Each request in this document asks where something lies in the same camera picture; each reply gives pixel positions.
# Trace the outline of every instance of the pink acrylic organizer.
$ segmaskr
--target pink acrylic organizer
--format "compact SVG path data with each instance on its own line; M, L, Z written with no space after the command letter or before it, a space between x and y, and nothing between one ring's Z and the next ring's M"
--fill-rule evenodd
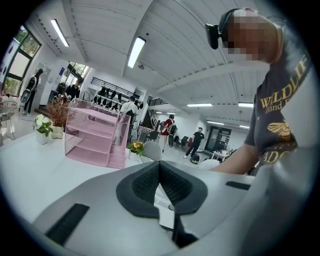
M130 116L74 98L65 128L68 158L92 165L122 169Z

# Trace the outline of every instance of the yellow flower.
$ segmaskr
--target yellow flower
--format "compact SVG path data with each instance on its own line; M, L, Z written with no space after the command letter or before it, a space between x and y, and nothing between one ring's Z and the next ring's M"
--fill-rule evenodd
M138 148L140 145L142 145L143 143L142 142L139 142L139 141L136 141L136 142L133 142L133 146L135 148Z

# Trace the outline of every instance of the person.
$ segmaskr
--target person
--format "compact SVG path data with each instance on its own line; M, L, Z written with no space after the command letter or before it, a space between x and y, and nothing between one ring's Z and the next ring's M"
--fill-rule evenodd
M165 151L168 135L170 134L171 128L175 124L174 119L175 119L175 116L173 114L170 114L169 118L164 122L163 129L160 132L159 144L162 148L162 153Z
M80 86L82 85L83 81L84 80L81 77L79 77L75 84L73 84L72 86L69 85L67 87L67 89L64 92L64 96L70 101L72 101L74 98L79 98Z
M193 151L191 153L191 158L192 158L195 155L195 153L197 152L198 148L200 147L202 140L205 139L205 136L202 133L203 129L201 127L199 127L198 129L199 130L193 134L192 144L189 147L188 151L186 152L185 156L183 157L184 159L186 159L189 156L191 150L193 149Z
M218 29L228 50L239 50L253 61L269 64L269 71L254 97L244 144L212 169L246 174L258 161L255 170L296 148L295 137L281 109L314 69L306 48L287 22L280 27L250 8L232 9L221 16Z
M31 107L32 107L32 103L34 101L36 92L37 92L37 87L38 84L41 83L41 78L40 75L43 73L44 71L40 68L34 76L32 76L29 80L29 83L26 87L26 89L30 90L30 97L28 98L28 100L26 101L26 103L24 104L24 108L23 108L23 114L30 116L30 112L31 112Z
M134 115L138 114L138 107L135 105L135 97L130 96L129 101L122 104L120 108L120 112L123 114L127 114L129 111L132 111Z

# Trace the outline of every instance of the bee graphic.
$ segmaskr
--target bee graphic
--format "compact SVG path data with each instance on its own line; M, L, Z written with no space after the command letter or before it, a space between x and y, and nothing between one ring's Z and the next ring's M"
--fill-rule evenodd
M268 125L268 130L273 133L278 133L278 137L283 141L290 141L291 130L286 120L284 122L272 122Z

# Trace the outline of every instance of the gray device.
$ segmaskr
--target gray device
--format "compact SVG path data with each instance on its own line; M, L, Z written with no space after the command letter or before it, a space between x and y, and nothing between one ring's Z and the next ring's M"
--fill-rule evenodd
M132 166L82 183L32 226L47 236L42 241L55 241L48 248L59 255L256 255L301 212L317 174L316 152L299 148L256 177L164 161ZM172 237L153 206L159 183L174 205Z

